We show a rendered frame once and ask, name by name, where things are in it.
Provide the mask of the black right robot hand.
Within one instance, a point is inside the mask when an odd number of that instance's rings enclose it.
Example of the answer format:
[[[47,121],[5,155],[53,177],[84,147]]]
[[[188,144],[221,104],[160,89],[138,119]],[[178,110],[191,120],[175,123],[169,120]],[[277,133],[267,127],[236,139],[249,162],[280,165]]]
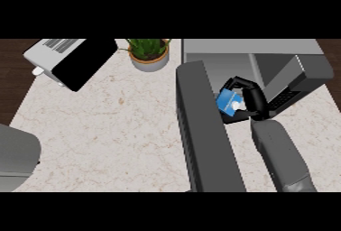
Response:
[[[268,119],[268,108],[265,96],[258,84],[240,77],[233,77],[222,85],[222,89],[231,90],[233,88],[241,89],[241,98],[246,109],[237,109],[233,115],[219,112],[222,122],[225,125],[244,121],[249,118],[253,121],[264,121]]]

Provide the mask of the blue milk carton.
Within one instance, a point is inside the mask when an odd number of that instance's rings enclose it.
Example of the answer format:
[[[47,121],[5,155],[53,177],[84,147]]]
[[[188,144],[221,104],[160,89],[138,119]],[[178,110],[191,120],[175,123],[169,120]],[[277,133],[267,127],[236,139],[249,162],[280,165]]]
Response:
[[[215,105],[218,107],[218,110],[227,116],[234,115],[239,109],[240,102],[241,102],[241,96],[234,91],[228,89],[222,89],[221,93],[215,98]]]

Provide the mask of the grey microwave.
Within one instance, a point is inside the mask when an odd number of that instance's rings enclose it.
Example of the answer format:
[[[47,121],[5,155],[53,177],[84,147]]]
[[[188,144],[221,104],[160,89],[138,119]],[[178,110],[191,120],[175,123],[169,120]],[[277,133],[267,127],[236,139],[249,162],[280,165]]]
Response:
[[[234,76],[258,84],[272,116],[333,78],[312,39],[182,39],[181,46],[181,62],[203,62],[213,91]]]

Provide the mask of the dark grey microwave door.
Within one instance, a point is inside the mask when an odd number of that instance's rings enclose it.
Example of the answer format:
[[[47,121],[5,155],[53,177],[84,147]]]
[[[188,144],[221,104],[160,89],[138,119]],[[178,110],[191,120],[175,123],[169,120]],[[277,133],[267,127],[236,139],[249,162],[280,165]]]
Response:
[[[175,107],[191,192],[244,192],[200,61],[175,69]]]

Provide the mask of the green potted plant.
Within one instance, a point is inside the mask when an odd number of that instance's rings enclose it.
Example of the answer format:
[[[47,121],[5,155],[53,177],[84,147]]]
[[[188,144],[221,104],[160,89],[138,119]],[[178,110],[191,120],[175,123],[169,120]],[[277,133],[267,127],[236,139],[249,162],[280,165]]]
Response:
[[[126,39],[126,43],[134,68],[143,72],[160,70],[169,61],[171,39]]]

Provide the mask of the grey and black toaster oven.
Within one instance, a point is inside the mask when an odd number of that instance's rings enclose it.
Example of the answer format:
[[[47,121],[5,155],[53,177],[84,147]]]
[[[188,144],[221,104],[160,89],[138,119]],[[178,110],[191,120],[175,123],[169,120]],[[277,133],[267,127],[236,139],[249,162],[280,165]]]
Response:
[[[116,52],[107,39],[41,39],[22,53],[33,64],[32,74],[45,74],[76,92]]]

